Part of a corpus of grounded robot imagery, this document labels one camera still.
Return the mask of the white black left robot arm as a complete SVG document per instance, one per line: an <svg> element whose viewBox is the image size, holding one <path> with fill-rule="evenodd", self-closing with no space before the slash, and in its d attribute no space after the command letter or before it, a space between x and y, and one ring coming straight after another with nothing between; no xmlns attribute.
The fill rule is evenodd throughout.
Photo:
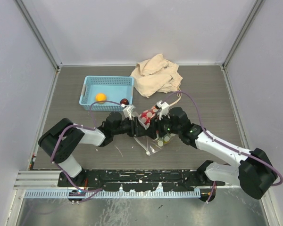
<svg viewBox="0 0 283 226"><path fill-rule="evenodd" d="M68 118L63 118L38 141L39 147L52 158L52 162L68 175L73 186L81 186L86 180L86 172L75 160L72 152L79 144L107 146L115 135L127 134L130 137L145 136L147 130L138 117L122 119L119 112L111 112L97 128L79 126Z"/></svg>

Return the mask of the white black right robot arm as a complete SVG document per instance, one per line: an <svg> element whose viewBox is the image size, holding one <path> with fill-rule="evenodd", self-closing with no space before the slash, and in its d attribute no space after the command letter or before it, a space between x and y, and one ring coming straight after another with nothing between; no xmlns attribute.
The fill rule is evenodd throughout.
<svg viewBox="0 0 283 226"><path fill-rule="evenodd" d="M219 139L200 125L191 123L180 107L172 108L165 115L156 108L146 110L141 113L141 121L158 137L178 135L184 144L226 162L222 165L205 161L197 169L197 179L204 186L212 181L229 183L240 186L247 195L259 200L278 178L263 150L248 150Z"/></svg>

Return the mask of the clear zip top bag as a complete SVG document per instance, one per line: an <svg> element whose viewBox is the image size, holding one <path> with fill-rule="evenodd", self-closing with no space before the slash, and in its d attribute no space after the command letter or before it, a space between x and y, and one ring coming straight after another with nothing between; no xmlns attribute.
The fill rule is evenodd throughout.
<svg viewBox="0 0 283 226"><path fill-rule="evenodd" d="M153 106L140 114L141 122L146 126L146 135L135 137L136 143L144 149L148 156L161 151L174 137L175 134L170 132L160 132L158 129L160 110Z"/></svg>

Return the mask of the fake yellow peach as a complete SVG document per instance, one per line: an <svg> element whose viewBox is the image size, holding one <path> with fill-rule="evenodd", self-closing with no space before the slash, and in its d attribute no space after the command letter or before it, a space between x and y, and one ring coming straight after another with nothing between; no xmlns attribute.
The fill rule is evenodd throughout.
<svg viewBox="0 0 283 226"><path fill-rule="evenodd" d="M107 96L103 93L98 93L95 97L97 104L104 104L107 100Z"/></svg>

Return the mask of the fake dark purple plum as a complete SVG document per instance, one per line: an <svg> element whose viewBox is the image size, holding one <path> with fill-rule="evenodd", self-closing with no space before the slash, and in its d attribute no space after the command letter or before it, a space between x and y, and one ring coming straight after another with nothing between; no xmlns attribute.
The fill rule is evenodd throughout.
<svg viewBox="0 0 283 226"><path fill-rule="evenodd" d="M121 99L120 104L121 105L129 105L129 101L128 101L128 99L123 98L123 99Z"/></svg>

